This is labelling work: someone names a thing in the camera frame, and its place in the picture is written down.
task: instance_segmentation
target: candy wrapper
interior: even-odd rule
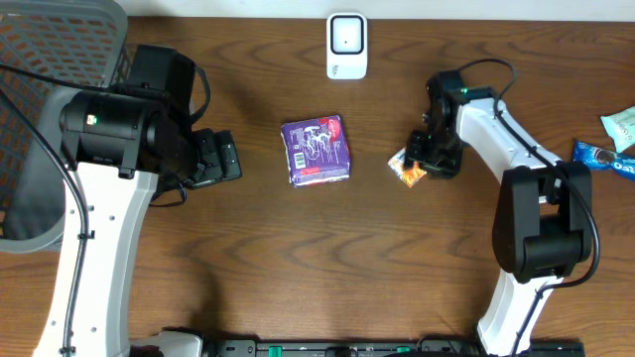
[[[616,152],[621,153],[635,143],[635,107],[601,119],[606,133],[615,142]]]
[[[406,159],[406,148],[400,150],[390,158],[388,166],[397,174],[397,177],[406,183],[408,187],[412,187],[415,183],[426,175],[426,172],[419,168],[419,163],[414,163],[411,169],[404,169]]]
[[[635,158],[624,154],[596,148],[582,142],[575,142],[573,160],[583,162],[591,170],[613,169],[628,179],[635,179]]]
[[[292,185],[348,179],[350,155],[338,115],[284,124],[282,140]]]

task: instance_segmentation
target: wall outlet device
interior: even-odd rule
[[[335,13],[326,20],[326,75],[360,79],[368,67],[368,27],[358,13]]]

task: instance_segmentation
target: wooden table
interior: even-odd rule
[[[187,325],[261,339],[417,339],[468,334],[489,304],[498,196],[471,150],[453,180],[408,189],[387,160],[421,125],[426,80],[499,57],[521,75],[515,118],[562,158],[573,138],[612,149],[599,115],[635,104],[635,25],[371,21],[366,78],[325,75],[324,21],[139,18],[128,43],[177,48],[207,72],[212,102],[198,128],[231,129],[244,177],[150,209],[130,299],[130,334]],[[469,84],[508,80],[485,64]],[[202,103],[197,85],[193,99]],[[289,185],[280,126],[340,114],[347,181]],[[557,292],[534,337],[577,337],[588,356],[630,356],[635,337],[635,182],[593,173],[602,261],[590,283]],[[0,259],[0,355],[24,356],[44,328],[58,255]],[[579,276],[587,265],[575,270]]]

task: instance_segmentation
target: black cable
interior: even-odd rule
[[[45,82],[52,83],[52,84],[66,86],[66,87],[69,87],[69,88],[100,91],[100,92],[109,91],[108,88],[104,88],[104,87],[100,87],[100,86],[96,86],[96,85],[78,84],[78,83],[73,83],[73,82],[69,82],[69,81],[65,81],[65,80],[60,80],[60,79],[52,78],[52,77],[49,77],[49,76],[46,76],[46,75],[41,75],[41,74],[29,72],[27,70],[24,70],[24,69],[21,69],[21,68],[17,68],[17,67],[14,67],[14,66],[11,66],[11,65],[8,65],[8,64],[4,64],[4,63],[0,63],[0,69],[9,70],[9,71],[12,71],[12,72],[15,72],[15,73],[18,73],[18,74],[26,75],[26,76],[31,77],[31,78],[39,79],[41,81],[45,81]]]
[[[63,180],[68,185],[68,189],[72,193],[72,197],[77,203],[77,210],[79,211],[79,247],[77,252],[77,260],[75,262],[75,269],[72,275],[72,283],[70,285],[70,293],[68,296],[68,306],[66,308],[66,317],[64,321],[64,330],[63,330],[63,347],[60,350],[60,353],[66,357],[71,356],[71,347],[70,347],[70,338],[72,334],[72,318],[75,311],[75,303],[77,301],[77,287],[79,286],[79,279],[81,276],[81,269],[83,266],[83,258],[86,252],[86,239],[89,237],[88,232],[88,207],[86,206],[83,197],[81,196],[81,192],[77,185],[70,177],[68,170],[65,168],[64,163],[56,154],[55,150],[49,145],[47,140],[40,134],[38,129],[36,129],[33,124],[22,114],[20,109],[11,101],[11,99],[5,94],[5,92],[0,88],[0,99],[11,109],[18,119],[23,122],[23,124],[27,127],[29,132],[33,134],[36,142],[42,147],[42,150],[49,156],[56,169],[62,175]]]
[[[572,288],[572,287],[579,286],[581,284],[586,283],[593,276],[593,274],[595,274],[595,271],[597,270],[597,266],[599,264],[599,255],[600,255],[599,233],[598,233],[598,230],[597,230],[597,225],[595,224],[595,219],[593,219],[593,214],[591,213],[590,207],[588,206],[588,203],[586,202],[586,200],[584,199],[582,194],[579,192],[577,187],[575,187],[575,185],[573,185],[569,181],[569,179],[565,176],[565,174],[563,174],[563,172],[561,170],[559,170],[556,166],[554,166],[547,159],[545,159],[542,155],[540,155],[538,153],[538,151],[536,150],[536,147],[533,147],[533,146],[529,145],[525,141],[525,139],[523,139],[511,126],[509,126],[507,121],[505,121],[505,119],[503,118],[503,115],[502,115],[503,112],[498,109],[498,103],[502,99],[503,95],[509,90],[509,88],[511,88],[511,86],[516,81],[516,68],[514,67],[514,65],[512,63],[506,61],[506,60],[503,60],[503,59],[479,59],[479,60],[475,60],[475,61],[472,61],[472,62],[470,62],[468,64],[463,65],[458,70],[461,71],[461,70],[464,70],[464,69],[466,69],[468,67],[471,67],[471,66],[473,66],[475,64],[479,64],[479,63],[483,63],[483,62],[500,63],[500,64],[503,64],[503,65],[507,66],[511,70],[512,79],[509,81],[509,83],[507,83],[505,88],[498,95],[496,95],[496,98],[494,98],[494,105],[493,105],[494,116],[500,121],[500,123],[505,127],[505,129],[507,129],[507,131],[514,138],[516,138],[516,140],[518,140],[518,142],[531,155],[533,155],[541,163],[545,164],[545,166],[547,168],[551,169],[556,174],[556,177],[558,179],[560,179],[561,183],[569,190],[569,192],[572,193],[573,197],[575,197],[575,199],[577,200],[577,202],[581,206],[582,211],[584,213],[584,218],[586,219],[588,225],[590,226],[590,231],[591,231],[591,236],[592,236],[592,245],[593,245],[593,258],[591,260],[591,266],[588,268],[588,271],[586,271],[586,273],[582,277],[580,277],[580,278],[578,278],[578,279],[576,279],[574,281],[570,281],[570,282],[562,282],[562,283],[557,283],[557,284],[545,285],[545,286],[540,287],[536,291],[536,297],[534,297],[534,301],[532,302],[532,305],[529,308],[529,311],[527,312],[527,315],[525,316],[525,320],[523,321],[523,324],[521,325],[520,330],[516,334],[516,340],[514,341],[514,347],[513,347],[512,351],[511,351],[511,357],[514,357],[514,356],[516,356],[516,350],[518,349],[518,345],[520,344],[520,340],[521,340],[523,334],[525,333],[525,330],[527,329],[527,326],[529,325],[529,321],[531,321],[532,316],[533,316],[534,312],[536,311],[536,307],[538,307],[538,302],[543,298],[543,294],[545,293],[545,291],[550,290],[550,289],[555,290],[555,289]]]
[[[176,207],[176,206],[183,205],[188,200],[188,192],[186,191],[186,188],[183,187],[182,183],[179,183],[179,194],[181,195],[181,201],[165,203],[165,204],[150,204],[150,206],[155,208],[168,208],[168,207]],[[152,200],[155,200],[161,197],[161,195],[162,193],[157,194],[156,196],[152,197]]]
[[[196,110],[192,115],[190,115],[191,124],[197,122],[198,119],[200,119],[202,115],[205,114],[205,110],[207,110],[207,107],[209,106],[209,101],[211,99],[211,91],[209,90],[209,82],[207,81],[207,76],[205,75],[205,71],[199,66],[196,66],[194,70],[196,71],[196,73],[198,73],[198,76],[200,77],[200,80],[202,81],[202,89],[205,91],[205,102],[202,104],[200,108],[198,108],[198,110]]]

